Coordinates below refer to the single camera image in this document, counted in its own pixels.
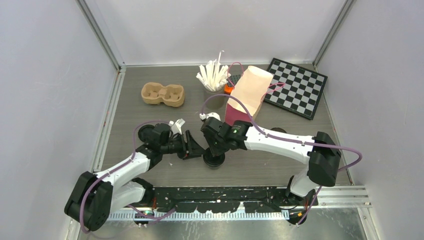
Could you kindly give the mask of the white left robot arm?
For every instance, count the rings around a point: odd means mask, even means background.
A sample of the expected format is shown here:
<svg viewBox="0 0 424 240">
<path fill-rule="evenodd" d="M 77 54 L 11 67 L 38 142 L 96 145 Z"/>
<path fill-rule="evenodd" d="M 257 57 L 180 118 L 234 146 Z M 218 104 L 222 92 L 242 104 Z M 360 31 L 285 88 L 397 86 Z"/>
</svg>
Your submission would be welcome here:
<svg viewBox="0 0 424 240">
<path fill-rule="evenodd" d="M 135 146 L 129 157 L 106 170 L 82 173 L 64 206 L 64 213 L 76 220 L 85 232 L 97 231 L 109 214 L 128 205 L 148 207 L 155 198 L 154 187 L 139 178 L 155 167 L 164 155 L 179 159 L 199 158 L 205 150 L 191 132 L 182 132 L 181 121 L 148 121 L 133 131 L 142 145 Z"/>
</svg>

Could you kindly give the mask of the black paper coffee cup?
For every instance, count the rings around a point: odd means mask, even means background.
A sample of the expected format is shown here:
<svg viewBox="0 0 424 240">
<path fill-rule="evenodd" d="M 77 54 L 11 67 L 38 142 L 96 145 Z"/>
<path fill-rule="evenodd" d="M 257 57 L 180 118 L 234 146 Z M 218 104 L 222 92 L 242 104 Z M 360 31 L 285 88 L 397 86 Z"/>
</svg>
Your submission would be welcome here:
<svg viewBox="0 0 424 240">
<path fill-rule="evenodd" d="M 221 154 L 221 155 L 217 155 L 214 156 L 212 154 L 212 151 L 210 148 L 207 148 L 202 156 L 204 163 L 209 167 L 209 168 L 218 168 L 220 167 L 224 161 L 225 161 L 225 154 Z"/>
</svg>

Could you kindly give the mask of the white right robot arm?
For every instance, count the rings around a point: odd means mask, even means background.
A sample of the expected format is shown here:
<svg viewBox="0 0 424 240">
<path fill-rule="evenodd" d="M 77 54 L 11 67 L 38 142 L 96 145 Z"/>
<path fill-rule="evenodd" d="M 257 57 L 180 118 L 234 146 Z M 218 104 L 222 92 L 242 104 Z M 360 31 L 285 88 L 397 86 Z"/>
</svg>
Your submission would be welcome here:
<svg viewBox="0 0 424 240">
<path fill-rule="evenodd" d="M 292 176 L 284 193 L 284 201 L 299 205 L 318 186 L 333 187 L 336 184 L 341 152 L 333 145 L 325 132 L 315 136 L 292 135 L 237 120 L 233 125 L 215 117 L 204 119 L 200 128 L 208 144 L 205 159 L 217 160 L 230 150 L 263 151 L 294 159 L 305 165 Z"/>
</svg>

